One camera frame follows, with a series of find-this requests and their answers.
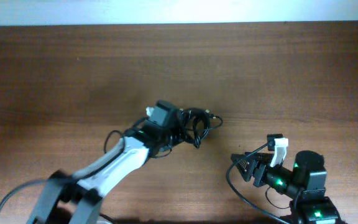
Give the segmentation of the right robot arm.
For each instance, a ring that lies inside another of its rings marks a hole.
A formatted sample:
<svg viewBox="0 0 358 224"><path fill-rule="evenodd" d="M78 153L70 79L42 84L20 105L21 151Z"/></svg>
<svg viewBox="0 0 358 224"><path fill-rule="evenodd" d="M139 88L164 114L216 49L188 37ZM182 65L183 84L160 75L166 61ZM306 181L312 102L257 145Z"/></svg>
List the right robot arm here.
<svg viewBox="0 0 358 224"><path fill-rule="evenodd" d="M232 164L226 172L230 188L245 203L279 223L332 223L343 222L332 200L325 195L327 171L324 157L313 151L296 154L293 169L289 170L279 162L276 153L245 152L232 154ZM237 168L244 181L254 179L255 187L268 185L280 195L291 198L290 214L276 216L246 199L232 184L229 173Z"/></svg>

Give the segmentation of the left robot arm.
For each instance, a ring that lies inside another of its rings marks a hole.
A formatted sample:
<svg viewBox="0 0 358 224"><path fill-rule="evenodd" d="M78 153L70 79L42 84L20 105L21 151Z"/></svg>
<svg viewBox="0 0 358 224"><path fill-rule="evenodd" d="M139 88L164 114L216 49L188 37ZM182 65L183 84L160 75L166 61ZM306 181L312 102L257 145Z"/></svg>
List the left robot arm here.
<svg viewBox="0 0 358 224"><path fill-rule="evenodd" d="M39 197L29 223L51 223L58 217L59 202L73 202L76 210L67 223L96 223L103 200L129 173L149 159L171 150L181 143L181 110L159 100L147 108L141 128L133 126L124 132L116 146L97 161L71 176L57 171L49 179Z"/></svg>

